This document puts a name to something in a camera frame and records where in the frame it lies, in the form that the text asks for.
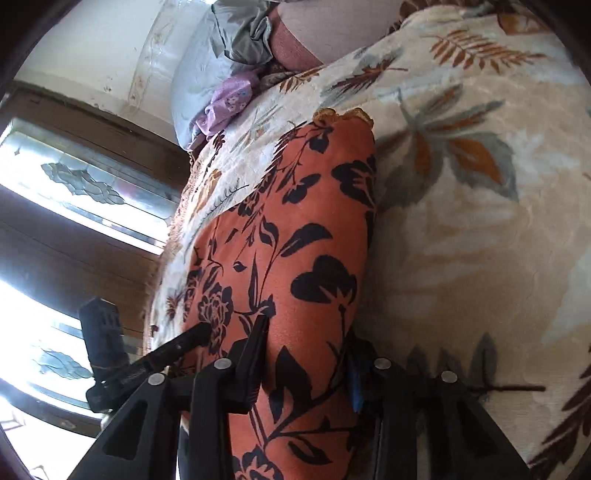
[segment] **brown leaf print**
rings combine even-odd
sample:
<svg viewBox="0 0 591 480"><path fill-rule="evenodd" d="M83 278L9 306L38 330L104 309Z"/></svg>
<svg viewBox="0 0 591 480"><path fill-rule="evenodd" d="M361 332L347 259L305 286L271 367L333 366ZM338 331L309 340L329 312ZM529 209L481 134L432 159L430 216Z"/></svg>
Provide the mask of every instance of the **brown leaf print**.
<svg viewBox="0 0 591 480"><path fill-rule="evenodd" d="M337 83L325 88L321 96L325 97L324 102L320 108L332 107L338 105L353 95L367 90L387 70L398 70L407 72L406 68L392 67L392 64L400 58L402 49L397 49L383 58L378 58L373 54L366 54L353 71L352 76L347 76Z"/></svg>
<svg viewBox="0 0 591 480"><path fill-rule="evenodd" d="M482 173L499 185L502 184L495 159L482 143L470 138L456 138L449 143L456 152L457 163L461 168Z"/></svg>
<svg viewBox="0 0 591 480"><path fill-rule="evenodd" d="M436 35L427 38L437 40L431 47L433 60L438 60L439 65L444 65L453 58L452 66L461 66L464 70L471 68L478 60L481 70L489 65L501 75L501 65L511 69L523 64L532 65L534 60L546 58L543 53L511 50L482 35L471 33L468 29L454 30L445 37Z"/></svg>
<svg viewBox="0 0 591 480"><path fill-rule="evenodd" d="M506 35L533 35L552 32L548 26L530 12L523 14L498 14L499 26Z"/></svg>
<svg viewBox="0 0 591 480"><path fill-rule="evenodd" d="M310 83L312 78L320 76L320 71L324 68L316 67L315 69L308 70L307 72L300 73L299 75L294 75L288 79L283 80L280 83L279 91L280 92L295 92L298 88L300 88L305 83Z"/></svg>
<svg viewBox="0 0 591 480"><path fill-rule="evenodd" d="M339 83L333 86L333 88L340 88L343 93L350 90L364 90L372 86L380 75L385 72L388 67L392 64L394 59L386 59L378 63L375 67L363 67L363 73L359 73L345 80L341 80Z"/></svg>
<svg viewBox="0 0 591 480"><path fill-rule="evenodd" d="M580 378L586 383L562 407L571 413L543 441L544 450L529 461L534 480L547 480L559 463L571 458L579 430L585 437L591 433L591 365Z"/></svg>
<svg viewBox="0 0 591 480"><path fill-rule="evenodd" d="M174 316L177 313L178 304L182 300L182 298L183 292L180 292L176 295L173 295L172 297L168 297L168 299L166 300L166 317L169 322L173 321Z"/></svg>
<svg viewBox="0 0 591 480"><path fill-rule="evenodd" d="M455 85L426 102L416 115L410 114L401 100L408 128L376 143L378 151L392 151L403 145L411 134L408 152L385 182L380 202L382 212L394 206L418 203L439 179L447 159L457 181L472 188L483 187L517 201L513 151L496 134L469 132L482 124L486 115L503 105L494 101L439 118L462 97L462 85Z"/></svg>
<svg viewBox="0 0 591 480"><path fill-rule="evenodd" d="M205 180L201 188L199 188L199 196L197 197L197 205L193 209L193 213L191 214L191 220L195 217L197 213L199 213L203 207L205 207L206 203L212 197L213 192L216 189L217 183L219 182L220 177L222 176L222 172L218 169L213 170L210 176Z"/></svg>

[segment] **leaf pattern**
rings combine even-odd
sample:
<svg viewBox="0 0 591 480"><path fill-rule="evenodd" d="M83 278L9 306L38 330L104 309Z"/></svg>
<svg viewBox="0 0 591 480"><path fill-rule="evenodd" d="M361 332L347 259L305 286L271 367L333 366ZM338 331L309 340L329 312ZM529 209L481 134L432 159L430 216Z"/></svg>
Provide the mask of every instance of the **leaf pattern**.
<svg viewBox="0 0 591 480"><path fill-rule="evenodd" d="M397 49L384 58L378 58L372 54L367 54L359 61L359 65L353 71L352 76L348 76L338 81L334 85L325 88L321 96L324 102L321 108L335 106L350 99L359 92L367 90L387 70L398 70L407 72L406 68L391 67L402 55L402 49Z"/></svg>
<svg viewBox="0 0 591 480"><path fill-rule="evenodd" d="M92 378L90 370L84 368L71 356L53 350L41 350L43 353L40 355L39 360L37 360L37 364L42 374L53 372L68 380Z"/></svg>
<svg viewBox="0 0 591 480"><path fill-rule="evenodd" d="M300 88L305 83L310 83L312 78L317 77L320 75L320 71L324 68L316 67L315 69L308 70L307 72L300 73L298 75L294 75L291 78L285 79L280 83L279 91L280 92L295 92L298 88Z"/></svg>
<svg viewBox="0 0 591 480"><path fill-rule="evenodd" d="M579 431L587 438L591 434L591 365L580 379L586 380L585 384L562 407L569 415L544 439L545 448L529 461L535 480L547 480L559 463L571 458Z"/></svg>
<svg viewBox="0 0 591 480"><path fill-rule="evenodd" d="M467 28L454 30L444 37L435 35L426 38L436 39L430 50L433 60L444 65L453 58L452 67L462 67L464 70L475 64L483 70L488 65L500 75L501 66L512 69L523 64L533 65L534 60L547 58L543 53L511 50Z"/></svg>
<svg viewBox="0 0 591 480"><path fill-rule="evenodd" d="M387 177L380 210L418 203L437 182L443 171L444 159L456 179L472 188L484 187L513 201L518 200L513 150L496 134L475 132L459 135L486 120L486 115L502 107L493 101L469 110L438 119L462 97L462 85L455 85L430 99L412 116L403 101L400 107L408 123L404 135L381 141L380 152L398 149L400 138L410 137L411 144L402 165Z"/></svg>
<svg viewBox="0 0 591 480"><path fill-rule="evenodd" d="M168 297L166 300L166 316L168 317L168 321L172 322L174 316L177 314L178 304L183 299L183 292L180 291L171 297Z"/></svg>

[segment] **bedspread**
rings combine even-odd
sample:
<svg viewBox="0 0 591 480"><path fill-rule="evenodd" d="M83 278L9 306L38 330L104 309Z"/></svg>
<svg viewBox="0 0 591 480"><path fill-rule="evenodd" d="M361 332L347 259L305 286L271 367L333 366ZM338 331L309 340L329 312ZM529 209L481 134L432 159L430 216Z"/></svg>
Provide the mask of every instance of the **bedspread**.
<svg viewBox="0 0 591 480"><path fill-rule="evenodd" d="M357 333L417 374L456 372L537 480L566 478L591 433L591 89L526 11L421 11L255 99L193 166L147 348L183 329L197 237L322 108L374 121L378 215Z"/></svg>

